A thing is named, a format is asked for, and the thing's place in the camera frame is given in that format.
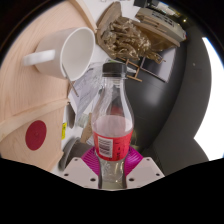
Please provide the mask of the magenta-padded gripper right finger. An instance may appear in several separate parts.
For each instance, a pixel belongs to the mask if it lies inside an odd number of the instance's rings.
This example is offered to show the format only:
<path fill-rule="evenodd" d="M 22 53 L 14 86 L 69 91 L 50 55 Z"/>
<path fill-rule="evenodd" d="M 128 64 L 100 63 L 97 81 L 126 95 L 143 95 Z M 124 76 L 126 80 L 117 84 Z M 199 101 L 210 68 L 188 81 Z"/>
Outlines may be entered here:
<path fill-rule="evenodd" d="M 130 148 L 124 162 L 125 185 L 127 189 L 143 187 L 164 177 L 151 157 L 143 157 Z"/>

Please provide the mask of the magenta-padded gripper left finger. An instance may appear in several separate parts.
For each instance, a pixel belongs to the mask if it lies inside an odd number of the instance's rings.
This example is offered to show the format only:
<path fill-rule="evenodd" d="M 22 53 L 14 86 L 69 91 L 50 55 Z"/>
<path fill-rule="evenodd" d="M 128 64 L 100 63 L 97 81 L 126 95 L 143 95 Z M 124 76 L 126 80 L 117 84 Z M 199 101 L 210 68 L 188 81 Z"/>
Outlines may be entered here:
<path fill-rule="evenodd" d="M 100 177 L 100 163 L 92 147 L 84 155 L 74 157 L 65 170 L 62 177 L 84 188 L 98 189 Z"/>

